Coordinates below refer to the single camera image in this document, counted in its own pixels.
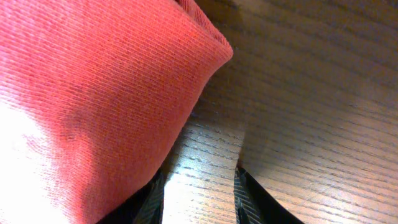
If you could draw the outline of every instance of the wood grain surface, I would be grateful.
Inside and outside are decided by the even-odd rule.
[[[198,4],[234,57],[166,160],[164,223],[235,223],[239,155],[305,223],[398,223],[394,1]]]

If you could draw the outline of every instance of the ribbed knit fabric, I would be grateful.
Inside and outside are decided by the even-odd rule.
[[[231,56],[193,0],[1,1],[0,223],[97,222]]]

